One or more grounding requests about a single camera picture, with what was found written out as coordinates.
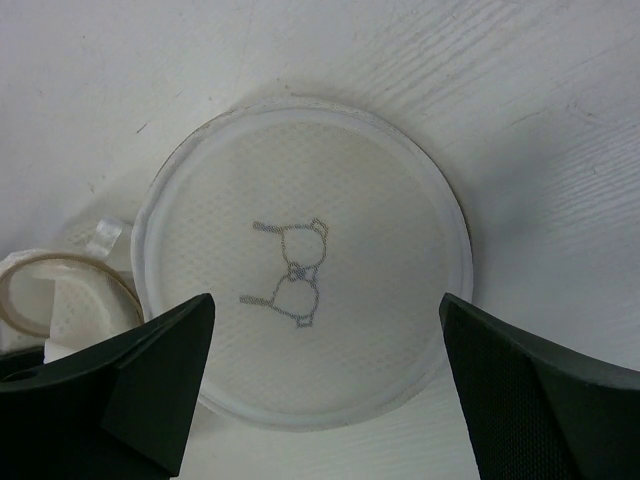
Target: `circular filter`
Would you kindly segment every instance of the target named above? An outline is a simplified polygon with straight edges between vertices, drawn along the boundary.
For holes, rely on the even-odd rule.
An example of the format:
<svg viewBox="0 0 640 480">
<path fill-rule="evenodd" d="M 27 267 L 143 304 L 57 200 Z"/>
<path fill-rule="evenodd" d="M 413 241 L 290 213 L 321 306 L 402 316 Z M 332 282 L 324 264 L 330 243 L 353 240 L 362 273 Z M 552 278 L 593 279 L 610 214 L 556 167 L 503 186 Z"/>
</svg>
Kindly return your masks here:
<svg viewBox="0 0 640 480">
<path fill-rule="evenodd" d="M 147 318 L 216 301 L 201 401 L 288 430 L 418 393 L 444 358 L 442 295 L 472 289 L 464 219 L 429 157 L 373 115 L 307 99 L 188 137 L 138 215 L 132 260 Z"/>
<path fill-rule="evenodd" d="M 0 271 L 0 319 L 78 351 L 142 321 L 138 299 L 104 263 L 71 253 L 18 252 Z"/>
</svg>

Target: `white wood grain surface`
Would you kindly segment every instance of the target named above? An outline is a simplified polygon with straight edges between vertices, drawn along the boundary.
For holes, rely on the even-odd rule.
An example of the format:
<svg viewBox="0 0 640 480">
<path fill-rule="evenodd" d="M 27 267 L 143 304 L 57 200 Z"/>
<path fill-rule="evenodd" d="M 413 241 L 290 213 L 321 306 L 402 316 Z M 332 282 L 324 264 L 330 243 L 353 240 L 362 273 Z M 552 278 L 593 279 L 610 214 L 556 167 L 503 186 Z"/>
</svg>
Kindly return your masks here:
<svg viewBox="0 0 640 480">
<path fill-rule="evenodd" d="M 640 369 L 635 0 L 0 0 L 0 254 L 132 220 L 199 125 L 268 95 L 369 110 L 467 216 L 476 302 Z M 477 478 L 449 372 L 363 425 L 261 432 L 199 409 L 182 478 Z"/>
</svg>

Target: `beige ring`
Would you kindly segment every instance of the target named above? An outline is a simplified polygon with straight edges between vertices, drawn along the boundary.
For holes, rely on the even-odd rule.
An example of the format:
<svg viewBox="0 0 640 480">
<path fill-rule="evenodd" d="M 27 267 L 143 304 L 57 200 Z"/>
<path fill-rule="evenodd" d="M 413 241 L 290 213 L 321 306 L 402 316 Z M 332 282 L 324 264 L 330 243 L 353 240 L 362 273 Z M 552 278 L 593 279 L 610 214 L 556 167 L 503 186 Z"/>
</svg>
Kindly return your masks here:
<svg viewBox="0 0 640 480">
<path fill-rule="evenodd" d="M 105 264 L 104 262 L 101 262 L 99 260 L 96 260 L 90 257 L 85 257 L 82 255 L 76 255 L 73 253 L 45 253 L 45 254 L 36 255 L 34 257 L 21 260 L 17 262 L 15 265 L 12 265 L 10 268 L 5 270 L 4 272 L 2 272 L 2 274 L 0 274 L 0 287 L 2 287 L 4 282 L 8 280 L 11 276 L 13 276 L 16 273 L 16 271 L 20 270 L 22 267 L 25 267 L 26 265 L 31 265 L 33 263 L 42 262 L 45 260 L 72 260 L 81 264 L 89 265 L 90 267 L 93 267 L 105 273 L 107 276 L 111 277 L 118 285 L 120 285 L 124 289 L 124 291 L 126 292 L 129 299 L 132 301 L 136 309 L 136 314 L 138 316 L 138 321 L 140 325 L 144 323 L 144 316 L 142 314 L 142 306 L 140 305 L 140 300 L 138 299 L 136 292 L 133 291 L 127 285 L 127 283 L 124 281 L 122 276 L 118 272 L 116 272 L 113 268 Z M 33 337 L 38 337 L 38 338 L 49 338 L 49 335 L 43 334 L 42 332 L 34 331 L 29 327 L 21 324 L 20 321 L 16 321 L 14 318 L 11 318 L 11 315 L 9 315 L 5 305 L 2 302 L 1 295 L 0 295 L 0 318 L 4 320 L 7 323 L 7 325 L 9 325 L 14 330 L 17 330 L 18 332 L 31 335 Z"/>
</svg>

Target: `white plastic rim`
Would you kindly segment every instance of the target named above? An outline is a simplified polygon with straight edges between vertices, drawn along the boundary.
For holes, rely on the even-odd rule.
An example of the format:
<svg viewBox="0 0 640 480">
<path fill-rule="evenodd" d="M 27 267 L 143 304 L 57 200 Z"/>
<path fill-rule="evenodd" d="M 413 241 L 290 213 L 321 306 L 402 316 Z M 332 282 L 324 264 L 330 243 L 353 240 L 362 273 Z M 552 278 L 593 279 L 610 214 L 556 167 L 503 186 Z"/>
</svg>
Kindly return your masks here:
<svg viewBox="0 0 640 480">
<path fill-rule="evenodd" d="M 202 160 L 196 148 L 215 137 L 222 144 L 252 131 L 287 121 L 328 123 L 354 131 L 383 146 L 420 184 L 432 203 L 446 239 L 448 279 L 446 290 L 471 300 L 473 267 L 465 220 L 446 179 L 433 161 L 404 134 L 378 117 L 343 105 L 305 98 L 272 99 L 223 114 L 206 123 L 171 154 L 153 181 L 132 232 L 133 276 L 145 319 L 164 313 L 159 272 L 154 261 L 162 238 L 163 219 L 185 178 Z M 239 402 L 203 379 L 200 401 L 211 410 L 266 428 L 292 431 L 320 430 L 349 425 L 397 408 L 431 380 L 445 359 L 441 335 L 434 336 L 406 374 L 367 401 L 323 414 L 283 414 Z"/>
</svg>

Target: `translucent plastic part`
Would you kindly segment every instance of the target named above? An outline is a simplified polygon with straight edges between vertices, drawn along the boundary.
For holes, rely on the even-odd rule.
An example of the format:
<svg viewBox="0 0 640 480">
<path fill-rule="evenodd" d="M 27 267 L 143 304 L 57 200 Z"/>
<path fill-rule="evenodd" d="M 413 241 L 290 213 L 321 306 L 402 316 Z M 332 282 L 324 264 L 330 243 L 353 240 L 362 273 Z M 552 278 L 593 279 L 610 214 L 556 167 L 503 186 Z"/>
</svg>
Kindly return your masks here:
<svg viewBox="0 0 640 480">
<path fill-rule="evenodd" d="M 133 291 L 111 268 L 73 254 L 29 256 L 0 276 L 0 318 L 72 353 L 141 324 Z"/>
<path fill-rule="evenodd" d="M 158 174 L 133 232 L 151 318 L 216 300 L 210 408 L 310 430 L 379 415 L 444 358 L 437 306 L 471 251 L 437 167 L 378 118 L 306 99 L 215 119 Z"/>
</svg>

